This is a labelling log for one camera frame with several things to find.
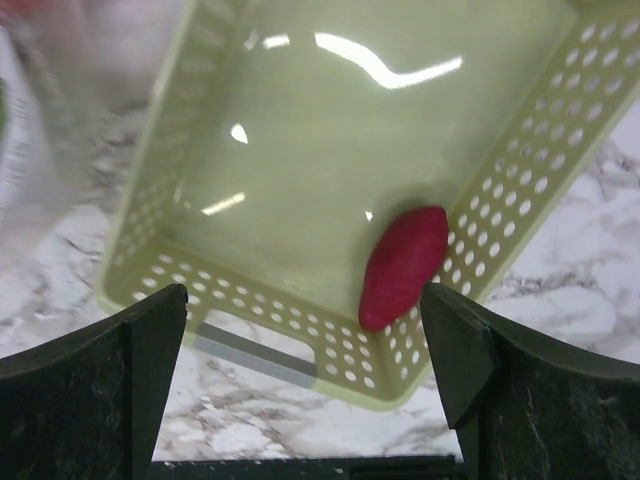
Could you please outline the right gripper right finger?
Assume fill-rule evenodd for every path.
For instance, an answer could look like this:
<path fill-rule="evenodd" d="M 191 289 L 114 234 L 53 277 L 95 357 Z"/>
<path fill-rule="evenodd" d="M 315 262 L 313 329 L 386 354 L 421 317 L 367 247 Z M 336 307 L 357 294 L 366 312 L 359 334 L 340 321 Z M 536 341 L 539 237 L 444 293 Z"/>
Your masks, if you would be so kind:
<path fill-rule="evenodd" d="M 636 479 L 639 367 L 504 318 L 439 284 L 420 312 L 471 479 Z"/>

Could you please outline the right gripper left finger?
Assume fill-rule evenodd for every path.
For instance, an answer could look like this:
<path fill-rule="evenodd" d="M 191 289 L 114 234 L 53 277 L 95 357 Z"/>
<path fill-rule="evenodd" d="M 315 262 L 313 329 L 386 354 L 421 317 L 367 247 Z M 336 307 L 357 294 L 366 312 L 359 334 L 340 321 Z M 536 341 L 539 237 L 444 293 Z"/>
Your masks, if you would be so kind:
<path fill-rule="evenodd" d="M 171 284 L 1 360 L 4 479 L 143 479 L 186 326 Z"/>

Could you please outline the clear bag orange slider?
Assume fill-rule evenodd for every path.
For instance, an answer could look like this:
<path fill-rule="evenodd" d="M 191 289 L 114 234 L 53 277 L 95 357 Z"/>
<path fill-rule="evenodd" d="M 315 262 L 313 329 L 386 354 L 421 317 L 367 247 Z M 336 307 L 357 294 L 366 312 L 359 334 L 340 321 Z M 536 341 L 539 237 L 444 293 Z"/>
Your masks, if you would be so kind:
<path fill-rule="evenodd" d="M 183 7 L 2 2 L 2 270 L 25 260 L 88 189 L 100 124 L 147 101 Z"/>

